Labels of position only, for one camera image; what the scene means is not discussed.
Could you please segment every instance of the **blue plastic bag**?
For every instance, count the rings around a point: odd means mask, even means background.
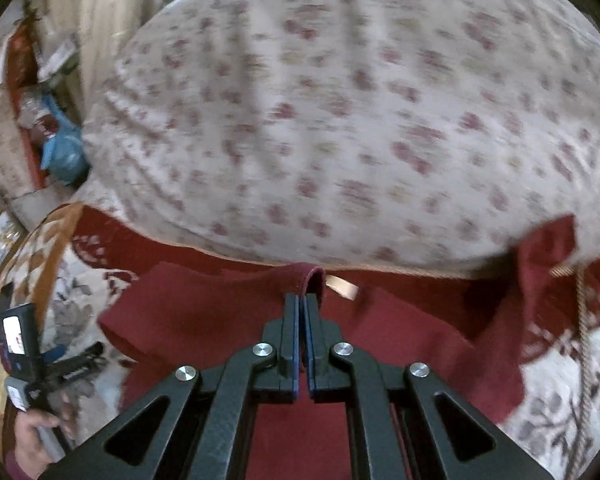
[[[82,129],[73,124],[50,96],[42,98],[58,121],[58,132],[42,147],[41,170],[49,170],[62,184],[72,184],[88,169],[89,163],[82,150]]]

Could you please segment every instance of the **human hand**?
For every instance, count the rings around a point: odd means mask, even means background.
[[[60,417],[40,410],[19,412],[16,416],[14,457],[23,473],[33,480],[42,475],[46,467],[53,462],[40,441],[36,428],[57,428],[61,426],[68,438],[72,438],[75,434],[74,410],[65,395],[62,396],[62,401],[64,404],[59,410]]]

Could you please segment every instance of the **silver screw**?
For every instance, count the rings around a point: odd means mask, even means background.
[[[197,373],[193,366],[181,366],[176,370],[176,379],[179,381],[190,381]]]
[[[338,355],[351,355],[353,354],[353,346],[346,341],[342,341],[333,345],[333,351]]]
[[[426,377],[429,375],[429,367],[424,363],[414,363],[409,367],[411,375],[416,377]]]
[[[253,353],[258,357],[266,357],[273,352],[273,346],[269,343],[258,343],[253,346]]]

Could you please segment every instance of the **white label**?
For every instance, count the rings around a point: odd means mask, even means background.
[[[22,329],[20,320],[17,316],[5,317],[2,320],[4,326],[4,336],[7,339],[9,352],[12,354],[24,355],[24,345],[22,344]]]
[[[11,399],[11,403],[18,408],[21,412],[26,412],[27,407],[22,400],[22,396],[17,388],[13,386],[7,386],[7,393],[9,394],[9,398]]]

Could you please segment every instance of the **red garment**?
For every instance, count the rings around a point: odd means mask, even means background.
[[[523,337],[550,282],[549,269],[573,250],[573,218],[530,235],[518,249],[519,283],[497,298],[491,319],[471,339],[453,325],[391,292],[362,286],[355,301],[324,294],[322,316],[339,323],[344,337],[379,361],[429,364],[491,420],[499,422],[523,398]],[[159,264],[129,287],[100,324],[110,341],[139,364],[126,380],[125,406],[181,364],[208,368],[259,340],[264,322],[279,317],[286,292],[319,292],[317,269],[296,264],[242,274],[205,276]],[[350,478],[342,406],[314,405],[306,391],[293,406],[262,406],[251,446],[248,479]]]

